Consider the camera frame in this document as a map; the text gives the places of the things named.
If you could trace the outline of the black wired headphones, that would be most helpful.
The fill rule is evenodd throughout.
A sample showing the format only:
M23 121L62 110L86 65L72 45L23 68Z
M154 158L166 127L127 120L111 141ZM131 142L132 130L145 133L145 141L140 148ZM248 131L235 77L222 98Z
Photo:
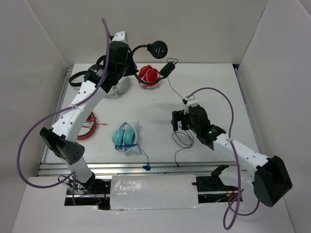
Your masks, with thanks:
M151 44L139 45L139 46L135 47L132 50L133 57L134 57L134 53L137 50L142 49L142 48L146 48L147 51L156 59L162 59L168 53L168 47L167 47L166 43L161 41L161 40L158 40L158 41L155 41L155 42L153 42ZM173 89L173 87L172 87L172 85L170 83L170 80L168 78L169 74L173 71L173 69L175 68L175 64L177 64L177 63L178 63L177 59L175 59L175 58L171 58L171 59L168 58L167 59L167 64L159 71L160 78L157 81L155 81L155 82L147 83L147 82L141 80L138 77L137 74L135 74L135 77L138 80L138 82L141 82L143 84L155 84L155 83L158 83L161 80L167 78L168 79L168 83L169 83L172 91L175 92L183 100L182 96ZM172 139L181 148L180 150L176 151L175 154L174 154L175 163L176 163L176 165L178 167L180 167L180 165L176 161L176 155L177 155L178 152L180 152L182 150L190 149L193 146L194 137L193 137L192 133L188 132L188 130L186 130L186 131L183 130L183 132L179 132L179 131L173 132L172 133Z

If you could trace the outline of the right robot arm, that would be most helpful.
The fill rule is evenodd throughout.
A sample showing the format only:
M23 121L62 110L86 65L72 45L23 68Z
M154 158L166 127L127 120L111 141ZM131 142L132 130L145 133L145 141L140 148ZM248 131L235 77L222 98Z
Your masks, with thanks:
M173 131L177 131L179 122L182 130L193 131L203 145L238 160L237 165L249 173L249 177L242 179L242 182L253 187L255 196L262 204L274 206L292 188L289 173L280 157L268 157L230 139L225 130L211 124L200 105L173 111Z

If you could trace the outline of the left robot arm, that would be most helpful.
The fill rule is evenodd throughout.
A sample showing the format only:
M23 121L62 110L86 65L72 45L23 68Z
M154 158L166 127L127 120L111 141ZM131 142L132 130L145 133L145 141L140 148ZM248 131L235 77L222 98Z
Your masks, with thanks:
M129 45L114 41L104 56L104 64L94 64L86 72L80 89L67 110L40 136L48 148L73 172L82 192L91 193L96 186L95 174L83 158L85 148L76 139L88 116L119 80L132 75L136 68Z

